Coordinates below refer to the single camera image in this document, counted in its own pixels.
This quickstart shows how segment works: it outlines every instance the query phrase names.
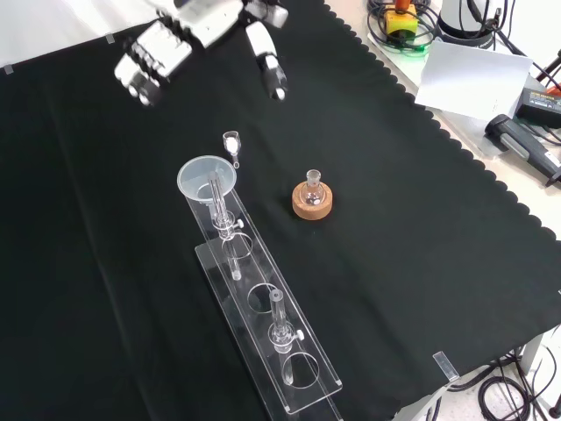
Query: wire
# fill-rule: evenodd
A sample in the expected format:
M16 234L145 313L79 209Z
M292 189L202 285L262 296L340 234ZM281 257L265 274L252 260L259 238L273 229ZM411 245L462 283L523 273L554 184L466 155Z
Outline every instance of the wire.
M561 139L549 127L542 127L542 128L546 132L548 132L549 134L552 134L556 139L559 140L559 142L556 142L555 140L549 139L547 136L540 133L538 130L536 130L534 127L532 127L530 124L528 124L526 122L521 122L521 123L522 123L522 126L524 128L526 128L534 136L537 136L538 138L541 138L541 139L545 140L546 142L551 143L552 145L561 146Z
M429 18L430 25L425 20L423 20L421 18L420 13L416 14L416 13L413 13L412 11L400 11L400 13L408 14L408 15L411 15L411 16L415 17L418 20L420 25L423 25L424 27L427 28L427 31L425 31L423 33L419 33L419 34L411 37L410 39L418 39L418 38L421 38L425 35L430 35L430 37L431 37L430 40L425 42L425 43L410 44L402 38L395 37L394 35L387 33L384 15L389 11L397 11L397 9L395 9L395 7L387 7L387 4L380 4L378 2L376 2L375 4L379 4L380 7L372 7L368 11L368 17L366 18L366 24L368 25L368 30L370 31L373 38L376 39L382 45L390 46L392 48L396 48L396 49L399 49L399 50L410 49L410 50L418 51L418 50L422 50L426 46L432 44L432 41L437 36L437 24L436 24L435 20L432 18L432 16L429 13L427 13L427 11L430 11L430 13L432 13L436 18L438 18L438 14L435 11L433 11L428 5L424 6L425 7L424 16ZM383 39L372 28L372 26L370 24L370 18L372 18L374 16L378 20L378 27L380 28L380 32L382 33L382 35L384 35L386 37L386 39Z
M548 126L543 125L542 129L544 129L547 133L549 133L551 136L553 136L555 139L557 139L559 142L561 142L561 138L559 136L557 136L557 134L555 132L553 132Z
M515 382L514 380L512 380L509 377L505 377L504 373L502 376L495 376L495 377L491 377L490 379L486 380L481 387L479 388L479 393L477 396L477 400L479 403L479 407L481 408L481 415L483 415L483 418L488 420L488 421L503 421L508 419L508 417L510 415L507 415L504 418L497 418L492 412L491 410L489 410L489 408L487 407L487 404L485 402L485 393L489 390L489 388L491 386L493 386L494 384L499 384L499 383L505 383L507 385L507 391L508 394L510 396L511 401L513 402L515 408L516 408L516 403L514 398L512 397L512 394L510 393L510 389L508 388L508 386L512 386L513 388L516 389L516 391L520 394L520 396L522 397L522 401L523 401L523 405L522 405L522 412L518 412L518 410L516 411L516 418L513 419L518 419L519 421L527 421L529 418L529 399L528 399L528 395L526 394L526 391L522 388L521 385L519 385L517 382Z
M442 402L442 397L437 400L437 406L435 407L435 414L432 416L432 421L437 421L438 412L440 412L440 403Z
M383 7L391 7L395 4L395 0L388 0L388 1L384 1L384 0L368 0L368 3L366 4L366 8L368 9L368 11L371 11L372 9L375 9L377 13L378 9L383 8ZM413 4L415 6L415 8L417 9L417 12L419 15L422 15L423 13L426 12L427 8L430 7L431 4L431 0L413 0L411 2L411 4Z
M468 31L466 31L464 29L464 23L462 22L462 3L463 1L460 0L459 2L459 27L462 29L462 32L464 33L464 37L467 39L477 39L481 36L481 34L485 31L486 29L486 21L487 21L487 13L489 12L489 4L491 3L490 0L486 0L485 1L485 12L484 12L484 17L483 17L483 21L480 22L481 23L481 27L479 28L479 30L477 31L477 33L474 36L471 36Z
M499 35L499 38L501 38L502 43L511 51L512 54L523 55L523 56L527 57L527 55L520 48L515 46L512 43L512 41L510 39L508 39L507 36L502 31L498 31L497 35ZM555 79L553 79L553 77L549 73L547 73L545 70L543 70L541 67L539 67L535 61L532 64L540 72L542 72L545 75L545 77L547 77L551 82L553 82L553 84L556 86L557 89L561 90L561 85L559 85L557 82L555 82Z
M559 73L559 70L561 70L561 67L559 67L555 72L553 72L551 74L551 79L549 79L549 81L547 81L545 87L547 88L548 86L550 86L551 81L555 81L555 76L557 76L557 73Z
M503 13L503 17L502 17L502 22L500 25L497 25L497 22L494 21L494 19L492 19L492 23L491 25L495 25L495 27L493 26L488 26L487 23L487 13L488 13L488 9L489 9L489 4L490 4L490 0L486 0L485 3L485 13L484 13L484 17L481 19L481 27L479 28L479 31L477 32L477 34L475 36L471 36L469 34L468 31L466 31L464 29L463 23L462 23L462 1L459 2L459 25L460 28L462 30L462 32L464 33L464 37L467 39L477 39L484 31L485 29L493 31L494 32L494 36L495 35L499 35L499 38L501 38L502 43L511 51L511 53L516 54L516 55L523 55L526 56L526 54L517 46L515 46L513 44L513 42L510 40L510 34L512 33L512 21L513 21L513 14L515 11L515 5L516 5L516 1L513 0L513 4L512 4L512 8L510 10L510 24L509 24L509 28L508 28L508 36L504 34L504 32L502 31L502 28L505 25L505 22L507 20L507 14L508 14L508 0L505 0L505 5L504 5L504 13ZM543 75L545 75L545 77L547 77L549 79L549 82L546 86L548 86L550 83L553 83L555 85L555 87L557 89L559 89L561 91L561 85L559 85L559 83L557 83L555 81L555 79L553 78L552 75L550 75L548 72L546 72L545 70L543 70L540 66L537 65L537 63L534 61L532 63L540 72L542 72Z
M534 373L534 378L532 379L532 384L530 386L528 380L526 379L526 377L524 376L524 374L522 372L522 367L520 366L521 357L516 355L516 353L509 353L509 354L505 355L505 357L503 357L502 359L496 360L496 361L490 363L485 370L483 370L481 373L476 375L469 382L466 382L466 383L463 383L463 384L451 385L450 388L448 389L448 391L449 392L461 392L461 391L468 390L468 389L472 388L473 386L479 384L483 380L485 380L496 368L499 368L501 370L501 376L494 376L494 377L491 377L491 378L485 380L481 384L481 387L479 388L478 402L479 402L479 407L481 408L481 413L483 414L483 417L488 421L515 421L515 420L516 421L527 421L529 419L530 412L532 410L532 405L533 405L534 414L536 413L536 410L538 410L540 415L543 417L543 419L546 419L545 415L543 414L542 407L539 405L539 402L537 401L537 398L551 385L551 383L555 379L555 376L557 375L557 361L555 359L555 356L551 352L551 350L548 347L545 347L545 349L547 349L548 353L551 356L551 359L553 360L553 375L551 376L550 380L545 385L545 387L537 394L535 393L536 374L539 371L540 367L542 366L541 361L540 361L540 364L537 367L536 372ZM510 364L513 364L513 363L516 365L518 375L522 379L522 386L520 384L518 384L516 381L514 381L513 379L508 378L504 375L503 367L508 366ZM494 384L499 384L499 383L505 383L507 385L507 392L509 394L510 400L513 402L514 407L515 407L514 410L512 410L509 414L507 414L503 418L497 418L489 410L489 408L486 405L486 401L485 401L485 395L486 395L486 392L489 390L489 388L491 386L493 386ZM516 391L520 394L520 396L522 398L522 405L520 407L516 406L516 403L515 403L515 400L512 396L512 393L510 392L509 386L515 388Z
M526 390L522 389L522 388L520 387L520 385L519 385L517 382L515 382L514 380L509 379L509 382L507 382L507 378L505 377L505 371L502 369L502 365L499 365L499 368L501 369L502 381L507 385L507 392L508 392L508 395L510 396L510 400L512 401L512 404L513 404L514 407L515 407L516 417L518 418L518 421L522 421L522 419L520 418L520 412L518 412L518 408L516 408L515 399L512 397L512 393L510 393L510 389L508 388L508 384L510 383L510 384L514 384L514 385L515 385L515 389L517 389L519 392L521 392L522 399L523 399L525 396L528 396L528 393L526 392Z
M510 9L510 19L508 20L508 35L507 35L507 39L510 39L510 34L512 33L512 17L515 14L515 6L516 6L516 0L512 1L512 8Z
M512 364L513 362L515 362L514 358L519 358L519 357L514 357L513 355L510 354L507 355L505 358L501 360L501 365ZM473 386L483 382L498 366L499 364L497 364L496 362L492 362L491 364L488 365L488 367L485 370L483 370L481 373L473 377L469 382L466 382L464 384L452 384L448 389L448 391L455 393L455 392L463 392L465 390L471 389Z

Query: robotic hand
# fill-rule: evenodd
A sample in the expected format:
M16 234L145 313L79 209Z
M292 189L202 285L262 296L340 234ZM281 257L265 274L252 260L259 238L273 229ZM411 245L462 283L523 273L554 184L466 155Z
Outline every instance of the robotic hand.
M235 27L249 39L270 97L283 101L287 77L277 60L273 40L263 25L281 28L288 11L278 0L159 0L160 18L126 47L115 77L143 105L154 105L181 64Z

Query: acrylic stand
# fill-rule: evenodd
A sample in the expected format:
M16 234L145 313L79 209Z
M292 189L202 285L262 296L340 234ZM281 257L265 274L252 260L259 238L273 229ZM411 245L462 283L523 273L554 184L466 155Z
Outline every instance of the acrylic stand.
M191 160L178 185L206 243L195 248L210 286L273 421L341 420L330 396L342 388L333 366L214 156Z

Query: table surface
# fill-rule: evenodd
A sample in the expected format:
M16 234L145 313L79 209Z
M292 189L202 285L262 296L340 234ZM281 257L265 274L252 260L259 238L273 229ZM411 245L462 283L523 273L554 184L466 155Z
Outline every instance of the table surface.
M441 0L435 0L438 7ZM337 16L350 25L362 42L375 52L378 59L392 70L406 90L416 93L416 85L411 82L384 54L380 53L368 40L366 27L366 0L326 0ZM512 39L538 63L549 63L556 55L559 46L537 42L529 36L528 15L540 13L545 7L561 7L556 0L518 1L515 10ZM547 28L555 31L556 14L539 15L540 22L546 28L543 34L549 33ZM3 6L0 14L0 27L9 32L10 37L0 39L0 67L27 60L31 57L46 54L67 46L72 46L105 35L109 32L123 30L139 25L155 18L153 8L143 0L45 0L40 3L34 0L20 0ZM561 189L558 186L544 188L545 177L533 168L520 162L512 155L500 158L488 158L476 147L466 141L467 133L447 123L449 120L435 116L441 125L448 130L454 139L462 141L482 161L486 168L493 171L498 180L505 182L508 189L514 192L521 203L530 208L543 226L551 229L561 238ZM552 147L552 152L559 156L559 147Z
M416 92L416 86L412 83L393 62L391 62L386 55L381 54L372 43L368 40L368 28L366 27L366 7L364 0L328 0L326 2L330 5L331 9L337 13L337 16L350 25L352 30L357 33L362 42L368 46L370 51L373 51L379 60L392 70L406 90L411 93ZM550 5L551 0L540 0L541 5ZM534 9L534 2L522 1L517 3L515 12L515 20L513 23L513 41L516 42L521 50L527 52L538 63L549 63L557 55L556 48L561 46L547 46L546 43L537 42L532 37L528 36L527 22L524 17L530 10L539 12L539 8ZM555 7L561 7L559 2L555 2ZM557 28L555 22L549 25L551 28ZM526 204L530 208L532 215L537 216L543 226L551 229L556 233L558 238L561 238L561 218L559 217L559 210L561 210L561 189L556 186L546 189L543 185L546 181L545 177L539 172L535 171L532 167L525 162L521 162L517 157L512 154L504 154L501 157L488 158L481 154L469 141L465 141L460 132L455 132L445 119L439 115L435 119L452 134L454 139L462 141L463 147L470 150L478 160L485 164L486 169L493 171L497 175L497 179L505 182L508 189L518 196L521 203ZM556 156L560 157L561 148L553 146L550 149Z
M296 0L288 3L296 7ZM373 57L363 54L318 7L299 7L302 16L291 20L296 33L278 38L279 47L294 54L287 63L295 86L291 107L266 103L259 84L250 77L254 63L249 58L233 60L237 50L230 48L218 49L211 60L235 66L205 67L201 62L186 69L195 80L210 74L215 88L189 84L187 77L164 106L150 113L132 103L111 74L101 71L121 54L118 46L107 46L103 40L3 75L5 98L17 102L5 103L0 114L5 118L2 128L8 127L0 144L8 159L1 169L18 176L2 177L10 206L4 206L1 215L13 221L10 235L2 240L13 239L17 246L0 243L10 250L0 255L3 267L21 282L14 282L18 288L25 289L26 282L32 285L44 274L42 266L30 265L25 268L29 274L23 273L28 276L22 277L18 260L11 258L21 251L50 264L42 247L26 247L36 238L36 229L50 238L49 230L57 228L47 217L38 226L29 224L34 220L29 212L35 196L25 200L21 191L41 188L38 203L50 206L49 217L57 217L56 204L81 215L75 221L78 228L71 226L68 232L85 231L84 247L89 242L94 254L88 262L100 272L94 285L114 282L111 298L122 300L118 309L124 313L119 316L125 315L119 323L134 331L127 332L127 339L132 338L132 343L124 341L127 352L140 362L155 360L155 373L173 373L183 391L228 393L237 384L230 376L240 375L243 368L229 338L222 336L225 328L187 251L201 239L191 218L185 218L187 205L178 197L174 178L189 157L221 153L221 145L212 139L235 124L247 133L247 163L240 169L238 192L343 379L344 391L336 400L344 413L380 415L382 408L399 405L393 396L411 403L444 383L431 359L434 352L450 350L452 363L464 373L506 352L505 347L528 340L528 332L552 327L559 313L557 294L551 292L558 289L558 253L551 238L537 230L536 221L515 206L512 195L436 130L428 114L412 105ZM300 42L299 31L304 32L315 15L318 26L308 28L306 36L327 44L310 50ZM232 45L245 51L246 41L237 37ZM332 54L332 47L340 54ZM104 96L91 95L92 90ZM321 95L334 99L318 109L315 98ZM217 104L231 112L216 113ZM385 117L372 118L372 107ZM390 110L408 112L408 125L392 124ZM29 112L39 118L29 119ZM183 137L189 123L196 135L187 142ZM382 139L372 135L380 132ZM37 148L33 161L23 160L28 151L36 150L32 146ZM49 175L51 155L58 162L58 178ZM36 161L45 166L39 178ZM325 224L295 219L289 202L281 200L312 161L326 168L331 187L339 192L338 205ZM400 165L414 171L415 177L400 171ZM373 181L372 188L365 192L356 177ZM68 190L64 200L49 195L60 181ZM392 188L393 183L400 187ZM359 210L370 219L357 218ZM481 226L474 229L477 216ZM500 260L495 261L497 248ZM306 254L310 249L315 252ZM55 257L60 262L67 259L64 254ZM540 271L540 282L528 282L538 276L535 265L540 262L549 263ZM47 280L61 282L63 273L48 269ZM71 282L76 274L64 275ZM491 285L494 292L485 292ZM77 294L83 298L87 291ZM476 304L486 309L485 314L473 314L485 320L485 329L465 317ZM3 308L13 305L7 302ZM525 309L526 317L505 308ZM190 320L200 329L208 357L185 353L190 344L185 325ZM118 342L116 329L111 335ZM10 345L2 348L9 353L4 360L17 360L21 349L33 352L25 342ZM205 369L215 375L227 373L230 381L217 384L205 377ZM162 379L156 375L149 380L156 394L164 396ZM247 408L253 408L255 396L244 393L247 389L236 391ZM138 399L138 393L134 396L131 399ZM238 414L247 410L236 406L235 396L221 398ZM198 411L202 416L204 410Z

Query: black tablecloth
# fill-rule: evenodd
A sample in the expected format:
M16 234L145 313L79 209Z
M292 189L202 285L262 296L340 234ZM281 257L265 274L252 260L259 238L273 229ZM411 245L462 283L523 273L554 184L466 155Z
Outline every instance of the black tablecloth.
M345 420L383 419L561 321L560 249L494 175L337 22L287 0L290 92L266 98L243 32L153 110L105 39L0 77L0 418L263 420L195 259L175 178L242 137L237 190L343 381ZM117 35L121 40L143 28ZM318 168L332 213L293 187Z

